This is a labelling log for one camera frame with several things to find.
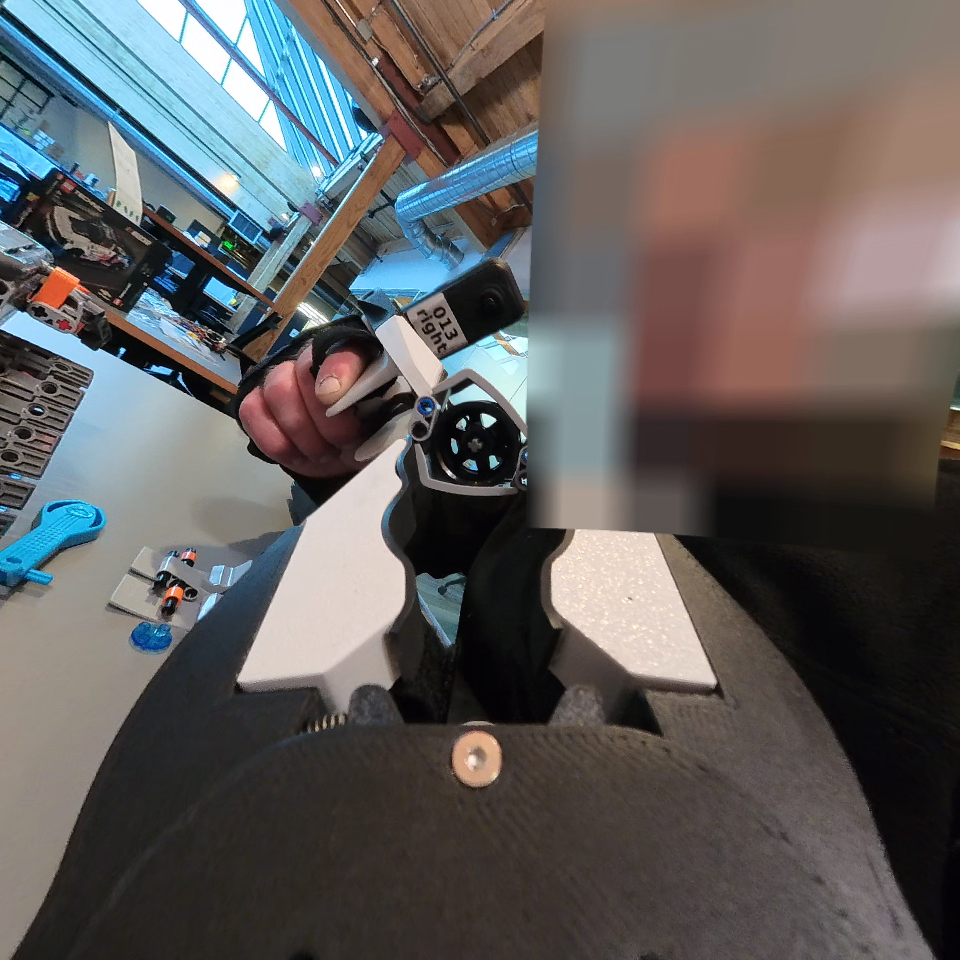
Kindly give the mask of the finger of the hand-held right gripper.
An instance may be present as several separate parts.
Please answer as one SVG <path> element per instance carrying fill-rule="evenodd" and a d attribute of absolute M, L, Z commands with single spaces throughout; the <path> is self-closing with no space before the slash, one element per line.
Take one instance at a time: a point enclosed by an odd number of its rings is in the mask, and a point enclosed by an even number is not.
<path fill-rule="evenodd" d="M 403 316 L 393 316 L 393 362 L 418 398 L 435 398 L 447 378 L 440 359 Z"/>

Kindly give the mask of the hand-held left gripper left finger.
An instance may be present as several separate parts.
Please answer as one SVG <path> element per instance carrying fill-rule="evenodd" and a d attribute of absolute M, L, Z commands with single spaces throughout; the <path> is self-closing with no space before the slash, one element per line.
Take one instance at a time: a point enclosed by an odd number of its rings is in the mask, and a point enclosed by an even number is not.
<path fill-rule="evenodd" d="M 236 678 L 241 690 L 315 689 L 326 706 L 347 706 L 364 685 L 412 682 L 439 651 L 405 553 L 411 447 L 396 440 L 306 519 Z"/>

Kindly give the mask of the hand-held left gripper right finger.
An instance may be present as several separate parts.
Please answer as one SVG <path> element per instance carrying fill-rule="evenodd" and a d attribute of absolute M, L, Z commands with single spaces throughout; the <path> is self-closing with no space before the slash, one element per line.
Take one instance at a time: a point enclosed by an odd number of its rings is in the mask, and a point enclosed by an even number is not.
<path fill-rule="evenodd" d="M 605 706 L 621 705 L 635 690 L 716 690 L 654 534 L 568 531 L 545 562 L 541 592 L 558 629 L 549 669 L 565 688 L 592 687 Z"/>

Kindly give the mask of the person's right hand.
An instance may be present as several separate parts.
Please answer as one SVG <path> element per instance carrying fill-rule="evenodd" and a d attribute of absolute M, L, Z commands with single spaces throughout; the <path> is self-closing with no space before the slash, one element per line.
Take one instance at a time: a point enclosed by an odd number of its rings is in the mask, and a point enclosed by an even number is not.
<path fill-rule="evenodd" d="M 370 428 L 354 408 L 329 409 L 381 354 L 378 338 L 353 314 L 305 330 L 254 366 L 233 406 L 250 453 L 305 481 L 361 471 L 355 451 Z"/>

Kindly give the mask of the small grey orange toy part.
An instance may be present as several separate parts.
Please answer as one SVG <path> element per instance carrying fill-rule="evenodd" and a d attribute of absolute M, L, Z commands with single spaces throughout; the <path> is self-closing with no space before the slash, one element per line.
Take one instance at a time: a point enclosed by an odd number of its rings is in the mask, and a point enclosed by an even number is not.
<path fill-rule="evenodd" d="M 250 561 L 233 567 L 215 565 L 205 571 L 195 565 L 194 559 L 185 562 L 185 557 L 186 553 L 171 551 L 163 555 L 144 547 L 109 597 L 108 606 L 142 621 L 166 622 L 186 632 L 252 565 Z"/>

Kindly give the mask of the blue toy wrench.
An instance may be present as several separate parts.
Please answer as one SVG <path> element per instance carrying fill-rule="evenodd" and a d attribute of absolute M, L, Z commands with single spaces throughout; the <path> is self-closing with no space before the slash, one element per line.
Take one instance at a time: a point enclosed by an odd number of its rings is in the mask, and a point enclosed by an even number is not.
<path fill-rule="evenodd" d="M 24 583 L 51 584 L 53 574 L 42 567 L 63 550 L 96 540 L 107 523 L 101 508 L 82 500 L 45 504 L 30 531 L 2 550 L 2 586 L 13 589 Z"/>

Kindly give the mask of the black toy box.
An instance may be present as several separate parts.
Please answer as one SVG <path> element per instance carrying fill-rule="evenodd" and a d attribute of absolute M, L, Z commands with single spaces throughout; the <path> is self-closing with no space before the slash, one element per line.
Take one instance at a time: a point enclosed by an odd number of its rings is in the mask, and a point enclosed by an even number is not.
<path fill-rule="evenodd" d="M 34 181 L 8 222 L 33 237 L 91 294 L 128 312 L 172 252 L 89 189 L 59 171 Z"/>

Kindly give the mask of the grey orange tracked toy robot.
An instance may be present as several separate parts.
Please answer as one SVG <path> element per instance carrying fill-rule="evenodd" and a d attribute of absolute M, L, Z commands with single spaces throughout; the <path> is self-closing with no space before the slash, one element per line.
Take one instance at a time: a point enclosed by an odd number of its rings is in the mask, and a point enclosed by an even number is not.
<path fill-rule="evenodd" d="M 19 314 L 78 338 L 92 350 L 111 338 L 98 299 L 27 234 L 1 224 L 1 534 L 26 508 L 74 412 L 92 370 L 7 329 Z"/>

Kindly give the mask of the silver air duct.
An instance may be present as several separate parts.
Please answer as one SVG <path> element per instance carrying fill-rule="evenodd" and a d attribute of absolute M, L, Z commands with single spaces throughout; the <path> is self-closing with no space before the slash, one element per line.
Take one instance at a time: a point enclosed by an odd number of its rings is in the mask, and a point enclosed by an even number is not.
<path fill-rule="evenodd" d="M 403 234 L 411 236 L 415 223 L 435 213 L 533 178 L 538 137 L 538 124 L 534 123 L 400 193 L 393 209 Z"/>

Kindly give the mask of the wooden support post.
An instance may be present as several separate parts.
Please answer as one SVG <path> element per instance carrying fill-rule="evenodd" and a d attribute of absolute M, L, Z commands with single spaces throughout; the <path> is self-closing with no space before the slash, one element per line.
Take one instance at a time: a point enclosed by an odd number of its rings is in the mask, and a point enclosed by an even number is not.
<path fill-rule="evenodd" d="M 394 135 L 388 134 L 271 303 L 270 314 L 250 331 L 256 337 L 245 343 L 241 357 L 258 362 L 269 354 L 291 323 L 298 307 L 329 268 L 405 157 L 406 150 L 402 143 Z"/>

